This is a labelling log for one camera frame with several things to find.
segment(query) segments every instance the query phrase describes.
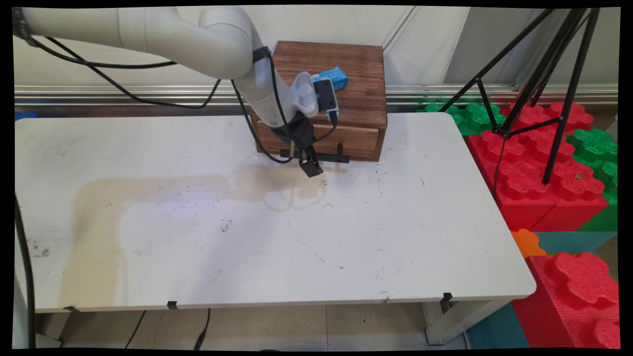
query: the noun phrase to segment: table leg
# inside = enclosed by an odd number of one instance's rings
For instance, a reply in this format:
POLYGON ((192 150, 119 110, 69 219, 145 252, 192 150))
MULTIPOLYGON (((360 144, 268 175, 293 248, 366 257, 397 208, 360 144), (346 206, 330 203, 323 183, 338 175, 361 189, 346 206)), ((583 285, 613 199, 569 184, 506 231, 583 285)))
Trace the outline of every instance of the table leg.
POLYGON ((436 317, 436 320, 427 318, 426 334, 429 345, 445 344, 509 302, 510 299, 462 301, 436 317))

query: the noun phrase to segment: black cable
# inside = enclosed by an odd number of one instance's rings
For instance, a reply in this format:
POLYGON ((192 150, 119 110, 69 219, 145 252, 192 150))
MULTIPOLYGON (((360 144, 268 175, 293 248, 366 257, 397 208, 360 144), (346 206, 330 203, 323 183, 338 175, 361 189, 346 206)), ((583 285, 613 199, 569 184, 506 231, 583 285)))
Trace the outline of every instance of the black cable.
POLYGON ((332 117, 332 128, 326 132, 323 136, 319 137, 318 139, 315 139, 314 141, 312 141, 310 144, 315 144, 319 141, 321 141, 322 139, 326 138, 327 136, 330 136, 331 133, 334 132, 334 130, 336 129, 336 124, 338 123, 339 119, 336 117, 336 113, 332 113, 331 115, 334 115, 334 117, 332 117))
MULTIPOLYGON (((64 51, 70 53, 75 58, 77 58, 79 60, 84 60, 79 54, 73 52, 70 48, 64 46, 60 41, 57 41, 56 39, 54 39, 52 37, 47 37, 47 39, 49 39, 51 42, 55 43, 57 46, 59 46, 64 51)), ((213 94, 215 93, 215 89, 218 88, 218 84, 220 84, 220 81, 221 81, 221 79, 218 79, 215 82, 215 85, 213 86, 213 90, 211 90, 211 94, 209 94, 209 97, 206 98, 204 103, 202 103, 200 105, 196 105, 196 106, 189 106, 189 105, 172 104, 172 103, 164 103, 164 102, 161 102, 161 101, 141 99, 138 96, 132 94, 131 92, 128 92, 119 83, 115 82, 112 78, 110 78, 109 76, 105 75, 102 71, 97 69, 94 65, 85 65, 85 66, 90 68, 93 72, 99 74, 103 79, 107 80, 110 84, 112 84, 115 88, 119 89, 122 93, 124 93, 128 97, 130 97, 130 98, 132 98, 132 99, 134 99, 134 100, 136 100, 136 101, 138 101, 140 103, 153 104, 153 105, 163 105, 163 106, 175 106, 177 108, 189 108, 189 109, 202 109, 202 108, 204 108, 209 103, 209 101, 211 101, 211 98, 213 97, 213 94)))
MULTIPOLYGON (((45 37, 46 39, 48 39, 51 42, 56 42, 52 37, 45 37)), ((111 63, 99 63, 99 62, 91 62, 91 61, 86 61, 85 59, 81 58, 71 58, 68 56, 65 56, 59 52, 56 52, 48 47, 46 47, 45 45, 43 45, 43 43, 39 42, 38 40, 31 38, 33 40, 33 42, 37 45, 37 47, 45 50, 47 53, 52 54, 53 56, 60 58, 62 60, 65 61, 69 61, 72 63, 76 63, 76 64, 81 64, 81 65, 88 65, 88 66, 93 66, 93 67, 101 67, 101 68, 117 68, 117 69, 149 69, 149 68, 159 68, 159 67, 166 67, 168 65, 175 65, 178 64, 174 61, 168 61, 168 62, 161 62, 161 63, 152 63, 152 64, 111 64, 111 63)))
POLYGON ((22 253, 22 263, 24 264, 24 276, 27 280, 27 327, 28 327, 28 348, 35 348, 35 292, 33 287, 33 270, 31 268, 31 257, 28 253, 27 237, 24 233, 22 214, 18 204, 18 195, 15 194, 15 227, 18 231, 18 243, 22 253))
POLYGON ((275 100, 277 101, 277 108, 279 109, 279 115, 281 115, 281 120, 284 122, 284 128, 286 129, 288 133, 288 137, 290 137, 290 140, 294 141, 294 144, 296 144, 297 147, 303 148, 303 146, 299 145, 292 138, 292 131, 290 130, 290 127, 288 126, 288 121, 285 120, 284 111, 282 110, 281 102, 279 101, 279 93, 277 92, 277 78, 275 75, 275 63, 273 62, 273 56, 270 54, 270 52, 267 52, 266 56, 268 57, 268 61, 270 62, 270 77, 272 78, 272 82, 273 82, 273 92, 275 92, 275 100))
POLYGON ((134 335, 136 335, 136 331, 139 329, 139 326, 141 325, 141 321, 143 320, 143 317, 145 316, 145 312, 147 312, 147 310, 143 310, 143 314, 141 314, 141 318, 139 319, 139 322, 136 324, 136 327, 134 328, 134 332, 130 336, 130 339, 127 341, 127 344, 125 344, 125 348, 130 346, 132 339, 134 339, 134 335))
POLYGON ((196 346, 194 346, 194 351, 200 350, 200 346, 202 346, 202 342, 204 341, 204 337, 206 336, 206 329, 209 327, 209 319, 211 318, 211 308, 206 310, 206 325, 204 326, 204 330, 198 336, 198 340, 196 341, 196 346))
POLYGON ((497 168, 494 169, 494 188, 492 189, 492 198, 497 198, 497 174, 499 173, 499 166, 501 165, 501 159, 503 158, 503 149, 506 147, 506 140, 508 139, 508 135, 503 136, 503 144, 501 145, 501 152, 499 154, 499 162, 497 163, 497 168))
POLYGON ((244 106, 244 102, 242 101, 242 96, 239 94, 239 91, 237 90, 237 87, 235 86, 235 83, 233 82, 233 79, 231 79, 231 84, 233 85, 233 89, 235 89, 235 94, 237 95, 237 100, 239 101, 239 106, 242 108, 242 113, 244 114, 244 118, 246 119, 246 123, 248 124, 248 129, 251 130, 251 133, 253 134, 253 138, 255 139, 255 143, 260 148, 260 150, 262 152, 264 152, 264 155, 266 155, 268 158, 270 158, 271 160, 273 160, 273 161, 275 161, 277 163, 288 163, 288 162, 290 162, 292 160, 292 157, 288 158, 285 161, 278 160, 275 157, 271 156, 270 153, 268 153, 268 151, 264 148, 264 146, 260 142, 260 139, 257 138, 257 135, 255 134, 255 130, 253 130, 253 125, 251 125, 251 121, 248 119, 248 113, 246 112, 246 107, 244 106))

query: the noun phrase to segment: blue object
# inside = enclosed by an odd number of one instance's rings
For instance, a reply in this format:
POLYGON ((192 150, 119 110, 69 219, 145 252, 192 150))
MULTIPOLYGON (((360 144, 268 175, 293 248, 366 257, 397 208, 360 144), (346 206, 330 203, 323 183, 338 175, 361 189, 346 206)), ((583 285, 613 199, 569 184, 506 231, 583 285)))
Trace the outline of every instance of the blue object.
POLYGON ((539 246, 549 255, 592 252, 618 234, 617 231, 535 232, 539 246))
POLYGON ((512 303, 473 325, 468 333, 475 349, 530 347, 512 303))
POLYGON ((343 73, 343 70, 339 66, 336 66, 336 68, 332 70, 315 74, 311 76, 310 78, 312 78, 312 83, 318 82, 319 80, 322 80, 324 78, 332 79, 332 84, 334 85, 334 91, 341 90, 345 88, 346 86, 348 86, 348 76, 345 75, 345 73, 343 73))
POLYGON ((34 111, 27 111, 24 114, 19 111, 15 111, 15 121, 27 117, 37 117, 37 114, 34 111))

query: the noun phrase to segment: black tripod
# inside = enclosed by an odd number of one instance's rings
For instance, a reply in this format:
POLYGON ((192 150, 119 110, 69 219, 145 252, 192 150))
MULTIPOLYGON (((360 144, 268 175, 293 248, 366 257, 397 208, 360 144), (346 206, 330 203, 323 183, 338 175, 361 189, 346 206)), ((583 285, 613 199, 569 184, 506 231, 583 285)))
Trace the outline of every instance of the black tripod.
POLYGON ((582 72, 582 66, 585 62, 585 58, 587 57, 587 51, 589 50, 591 37, 593 35, 594 29, 596 28, 596 22, 598 21, 598 13, 600 12, 600 8, 592 8, 589 14, 582 21, 582 15, 587 11, 587 8, 570 10, 560 29, 556 33, 556 36, 554 37, 545 54, 541 58, 538 66, 534 70, 534 73, 521 89, 521 93, 517 98, 517 102, 508 115, 508 119, 501 127, 497 126, 497 123, 494 119, 492 109, 490 107, 490 102, 488 100, 488 96, 486 95, 486 91, 484 90, 484 85, 481 81, 481 77, 485 75, 495 64, 497 64, 497 62, 499 62, 501 58, 508 54, 519 42, 521 42, 523 38, 525 38, 525 36, 532 32, 532 30, 534 30, 553 11, 554 9, 545 9, 536 19, 534 19, 534 21, 532 21, 532 23, 530 23, 523 31, 521 31, 521 33, 519 33, 519 35, 514 38, 514 40, 512 40, 504 49, 502 49, 501 52, 497 54, 492 59, 492 61, 490 61, 490 63, 488 63, 482 70, 480 70, 473 79, 471 79, 463 88, 461 88, 460 91, 458 91, 457 94, 455 94, 455 96, 453 96, 440 109, 441 112, 446 111, 446 109, 448 109, 455 101, 457 101, 467 90, 469 90, 475 83, 477 83, 477 86, 479 87, 479 92, 481 93, 482 99, 484 100, 484 106, 486 107, 490 122, 492 123, 492 131, 502 135, 504 137, 504 143, 506 139, 516 134, 558 123, 558 128, 556 129, 556 135, 552 143, 552 148, 549 152, 548 164, 545 168, 545 174, 543 175, 543 184, 549 183, 549 179, 552 175, 552 170, 554 169, 554 163, 556 161, 558 149, 560 148, 561 140, 563 139, 563 133, 567 124, 567 118, 569 117, 573 97, 576 93, 576 88, 578 87, 578 81, 580 79, 580 73, 582 72), (543 89, 545 89, 545 85, 548 83, 552 72, 554 72, 554 69, 556 68, 556 64, 563 55, 563 52, 565 52, 567 45, 573 39, 576 32, 578 32, 578 29, 580 29, 585 21, 587 21, 587 27, 585 28, 584 35, 582 36, 582 42, 580 44, 580 49, 578 50, 578 57, 576 57, 576 63, 573 67, 572 78, 569 82, 567 96, 565 97, 565 103, 563 104, 563 111, 561 112, 560 117, 553 118, 539 124, 531 125, 520 130, 512 131, 512 128, 521 115, 521 111, 523 110, 525 104, 527 104, 527 102, 531 100, 530 105, 536 105, 537 101, 541 97, 543 89))

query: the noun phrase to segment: interlocking foam block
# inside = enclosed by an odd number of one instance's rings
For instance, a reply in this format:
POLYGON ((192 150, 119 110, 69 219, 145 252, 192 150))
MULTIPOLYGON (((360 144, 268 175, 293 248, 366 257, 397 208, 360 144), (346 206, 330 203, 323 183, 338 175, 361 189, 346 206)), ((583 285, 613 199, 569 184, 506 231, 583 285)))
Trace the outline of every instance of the interlocking foam block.
POLYGON ((512 237, 517 243, 518 249, 521 251, 523 258, 529 256, 547 256, 546 250, 543 250, 539 246, 539 236, 532 231, 526 229, 519 229, 519 231, 512 231, 512 237))
POLYGON ((567 252, 591 252, 617 235, 616 231, 548 231, 535 232, 539 246, 548 255, 567 252))
MULTIPOLYGON (((545 167, 549 160, 556 128, 552 126, 531 130, 517 135, 519 141, 525 146, 526 157, 533 163, 545 167)), ((562 141, 556 155, 556 164, 570 163, 573 161, 574 146, 562 141)))
POLYGON ((555 206, 531 231, 576 231, 604 210, 605 185, 593 177, 591 168, 577 163, 558 164, 552 172, 549 194, 555 206))
POLYGON ((473 348, 478 350, 530 347, 512 303, 506 304, 489 317, 473 325, 468 332, 473 348))
POLYGON ((604 162, 594 177, 605 184, 602 196, 609 204, 578 231, 618 231, 618 165, 604 162))
MULTIPOLYGON (((437 113, 443 106, 444 105, 439 105, 439 104, 429 104, 424 109, 416 110, 416 111, 426 112, 426 113, 437 113)), ((457 106, 455 105, 449 106, 448 109, 446 109, 445 113, 453 117, 453 120, 455 120, 455 123, 457 124, 458 127, 461 125, 462 121, 464 120, 463 116, 461 115, 461 110, 458 109, 457 106)))
POLYGON ((593 129, 576 130, 567 136, 567 142, 576 150, 573 158, 597 171, 604 162, 618 162, 618 144, 614 143, 607 132, 593 129))
MULTIPOLYGON (((543 111, 550 118, 560 117, 563 112, 563 103, 553 103, 543 111)), ((572 103, 571 110, 569 111, 569 117, 567 118, 567 124, 565 125, 565 134, 571 134, 576 129, 591 130, 591 123, 593 122, 593 116, 585 112, 585 108, 582 105, 572 103)))
MULTIPOLYGON (((494 189, 494 173, 499 162, 503 138, 491 131, 481 136, 468 136, 468 146, 475 163, 491 190, 494 189)), ((512 231, 530 229, 555 205, 548 194, 548 187, 541 183, 542 173, 525 157, 525 147, 518 136, 506 141, 503 161, 497 177, 497 206, 512 231)))
MULTIPOLYGON (((438 104, 429 104, 424 109, 418 109, 416 112, 427 112, 427 113, 436 113, 442 108, 443 105, 438 104)), ((464 125, 464 110, 460 110, 455 105, 451 105, 446 111, 447 114, 450 114, 457 125, 457 128, 460 130, 460 134, 466 138, 466 136, 470 135, 479 135, 481 132, 472 130, 468 126, 464 125)))
MULTIPOLYGON (((506 106, 501 110, 501 114, 503 114, 505 117, 508 117, 513 108, 514 104, 506 106)), ((534 107, 531 107, 530 105, 525 105, 512 130, 523 129, 524 127, 540 124, 541 122, 545 122, 549 119, 550 117, 545 114, 545 111, 541 105, 535 105, 534 107)))
POLYGON ((536 292, 512 306, 530 347, 620 348, 618 283, 604 261, 587 252, 525 261, 536 292))
MULTIPOLYGON (((506 121, 506 117, 501 114, 501 109, 494 104, 490 104, 490 108, 497 125, 503 125, 506 121)), ((468 104, 468 106, 466 106, 463 110, 462 116, 464 118, 460 127, 460 132, 462 132, 462 134, 464 134, 464 132, 469 132, 475 135, 481 135, 485 130, 492 129, 492 124, 490 123, 490 118, 488 117, 488 111, 486 110, 486 106, 483 104, 468 104)))

